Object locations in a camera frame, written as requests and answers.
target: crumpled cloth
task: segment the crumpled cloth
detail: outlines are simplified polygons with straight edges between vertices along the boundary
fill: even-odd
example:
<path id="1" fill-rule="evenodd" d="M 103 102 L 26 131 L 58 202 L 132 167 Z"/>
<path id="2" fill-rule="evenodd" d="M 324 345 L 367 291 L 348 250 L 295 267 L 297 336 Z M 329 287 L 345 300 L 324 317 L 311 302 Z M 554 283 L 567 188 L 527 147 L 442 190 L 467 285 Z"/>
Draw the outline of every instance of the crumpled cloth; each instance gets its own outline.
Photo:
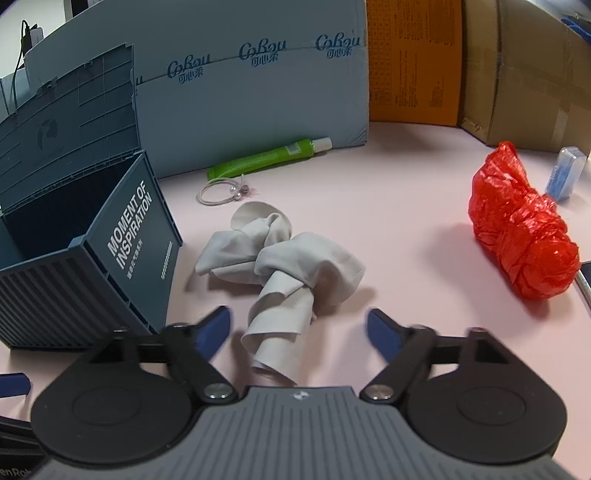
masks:
<path id="1" fill-rule="evenodd" d="M 323 236 L 304 232 L 292 238 L 290 221 L 266 203 L 244 203 L 230 227 L 212 235 L 195 271 L 263 286 L 242 345 L 254 355 L 253 368 L 297 383 L 313 309 L 348 299 L 365 266 Z"/>

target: logo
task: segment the logo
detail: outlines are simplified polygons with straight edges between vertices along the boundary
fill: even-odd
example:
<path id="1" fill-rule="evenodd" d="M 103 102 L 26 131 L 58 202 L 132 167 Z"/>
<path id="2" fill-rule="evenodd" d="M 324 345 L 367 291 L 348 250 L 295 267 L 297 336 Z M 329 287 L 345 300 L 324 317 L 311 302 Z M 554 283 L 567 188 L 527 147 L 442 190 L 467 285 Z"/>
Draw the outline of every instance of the logo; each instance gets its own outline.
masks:
<path id="1" fill-rule="evenodd" d="M 300 390 L 299 392 L 294 393 L 292 397 L 294 397 L 296 400 L 303 401 L 308 400 L 308 398 L 310 398 L 310 394 L 307 391 Z"/>
<path id="2" fill-rule="evenodd" d="M 193 80 L 197 77 L 203 76 L 203 66 L 211 63 L 209 60 L 209 53 L 207 56 L 193 57 L 193 55 L 187 55 L 184 61 L 173 60 L 168 65 L 167 75 L 168 78 L 178 77 L 178 82 L 182 85 L 185 82 Z"/>
<path id="3" fill-rule="evenodd" d="M 238 50 L 238 56 L 242 60 L 251 61 L 253 67 L 273 63 L 278 60 L 279 52 L 285 50 L 286 40 L 270 42 L 268 38 L 259 40 L 258 45 L 252 45 L 246 42 Z"/>
<path id="4" fill-rule="evenodd" d="M 328 35 L 321 35 L 316 39 L 316 50 L 326 50 L 326 57 L 329 59 L 349 57 L 353 47 L 359 47 L 360 38 L 347 38 L 343 32 L 339 32 L 334 38 Z"/>
<path id="5" fill-rule="evenodd" d="M 20 470 L 19 468 L 2 468 L 0 469 L 0 475 L 2 476 L 10 476 L 10 477 L 25 477 L 27 476 L 29 473 L 31 473 L 31 471 L 27 468 L 25 468 L 24 470 Z"/>
<path id="6" fill-rule="evenodd" d="M 44 138 L 55 138 L 57 137 L 57 122 L 53 118 L 43 120 L 41 127 L 37 131 L 37 146 L 39 150 L 43 150 L 43 139 Z"/>

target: orange box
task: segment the orange box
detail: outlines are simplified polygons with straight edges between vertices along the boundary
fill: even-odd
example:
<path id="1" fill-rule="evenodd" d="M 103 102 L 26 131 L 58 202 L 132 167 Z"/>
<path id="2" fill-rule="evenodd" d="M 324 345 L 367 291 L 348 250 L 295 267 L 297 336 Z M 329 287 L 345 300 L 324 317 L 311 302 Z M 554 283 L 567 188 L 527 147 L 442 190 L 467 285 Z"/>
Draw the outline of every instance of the orange box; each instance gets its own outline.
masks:
<path id="1" fill-rule="evenodd" d="M 369 119 L 457 125 L 462 0 L 367 0 Z"/>

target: plastic storage crate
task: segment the plastic storage crate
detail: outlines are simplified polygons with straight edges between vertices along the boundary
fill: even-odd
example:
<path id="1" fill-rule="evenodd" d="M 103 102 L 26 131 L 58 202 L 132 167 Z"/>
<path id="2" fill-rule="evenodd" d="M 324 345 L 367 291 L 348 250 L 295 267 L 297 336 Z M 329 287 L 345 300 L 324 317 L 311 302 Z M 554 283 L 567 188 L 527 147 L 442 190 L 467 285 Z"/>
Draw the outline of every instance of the plastic storage crate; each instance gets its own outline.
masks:
<path id="1" fill-rule="evenodd" d="M 82 349 L 165 324 L 182 244 L 133 106 L 132 48 L 44 86 L 0 124 L 0 339 Z"/>

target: barcode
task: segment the barcode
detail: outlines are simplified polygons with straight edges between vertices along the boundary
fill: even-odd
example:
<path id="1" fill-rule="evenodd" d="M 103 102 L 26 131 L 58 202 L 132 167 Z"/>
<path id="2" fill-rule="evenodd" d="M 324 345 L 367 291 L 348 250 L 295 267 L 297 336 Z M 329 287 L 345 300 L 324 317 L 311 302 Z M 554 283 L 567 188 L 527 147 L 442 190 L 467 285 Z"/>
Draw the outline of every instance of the barcode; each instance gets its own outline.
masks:
<path id="1" fill-rule="evenodd" d="M 301 153 L 301 148 L 297 143 L 292 143 L 291 145 L 287 145 L 286 149 L 287 149 L 287 154 L 289 156 L 297 155 L 298 153 Z"/>

